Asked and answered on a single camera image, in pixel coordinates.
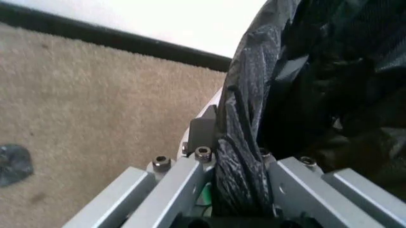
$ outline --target black plastic part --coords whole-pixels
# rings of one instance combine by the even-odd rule
[[[264,148],[406,201],[406,1],[268,0],[218,105],[213,214],[271,216]]]
[[[227,71],[231,62],[230,58],[193,48],[86,24],[4,2],[0,2],[0,22],[218,71]]]
[[[179,216],[170,228],[320,228],[313,218],[244,218],[244,217],[182,217]]]
[[[201,117],[190,121],[187,156],[192,154],[199,146],[207,146],[213,150],[215,124],[215,105],[209,106]]]
[[[33,172],[26,148],[15,144],[0,145],[0,187],[21,181]]]
[[[281,220],[267,218],[179,217],[170,228],[275,228],[281,224]]]

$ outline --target beige carpet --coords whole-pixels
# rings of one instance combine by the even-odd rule
[[[35,169],[0,188],[0,227],[60,227],[128,166],[175,157],[224,76],[0,24],[0,143]]]

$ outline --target small black object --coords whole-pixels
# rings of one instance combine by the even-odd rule
[[[170,228],[320,228],[313,218],[188,217],[178,216]]]
[[[210,149],[213,147],[216,111],[216,106],[211,105],[201,117],[190,121],[187,157],[200,146],[207,146]]]
[[[21,181],[33,172],[26,148],[15,144],[0,145],[0,187]]]

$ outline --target black baseboard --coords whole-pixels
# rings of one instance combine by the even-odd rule
[[[133,53],[227,71],[231,59],[0,2],[0,22]]]

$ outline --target carpet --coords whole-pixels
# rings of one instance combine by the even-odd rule
[[[0,24],[0,144],[25,146],[34,166],[0,188],[0,227],[60,227],[128,166],[175,158],[224,77]]]

